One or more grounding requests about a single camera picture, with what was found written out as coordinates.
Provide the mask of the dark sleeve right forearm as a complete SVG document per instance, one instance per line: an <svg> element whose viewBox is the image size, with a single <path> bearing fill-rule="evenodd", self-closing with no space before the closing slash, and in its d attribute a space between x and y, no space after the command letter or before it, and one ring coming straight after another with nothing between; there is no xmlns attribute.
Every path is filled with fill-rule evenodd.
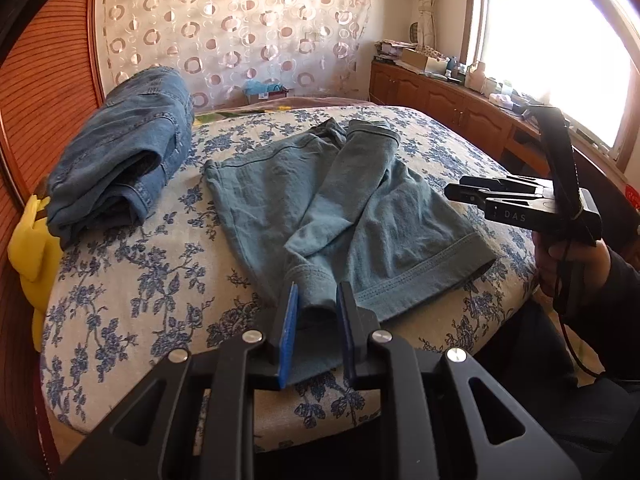
<svg viewBox="0 0 640 480"><path fill-rule="evenodd" d="M597 353L604 377L639 392L639 272L608 249L603 285L567 318L570 329Z"/></svg>

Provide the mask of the person's right hand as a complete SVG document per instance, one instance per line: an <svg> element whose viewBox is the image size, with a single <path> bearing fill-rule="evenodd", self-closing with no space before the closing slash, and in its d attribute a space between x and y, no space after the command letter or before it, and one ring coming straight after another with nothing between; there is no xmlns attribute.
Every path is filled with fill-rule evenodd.
<svg viewBox="0 0 640 480"><path fill-rule="evenodd" d="M550 236L533 232L538 282L547 297L564 285L560 269L582 266L582 284L577 286L582 302L588 302L605 284L611 270L611 256L603 240L594 246L567 240L554 240Z"/></svg>

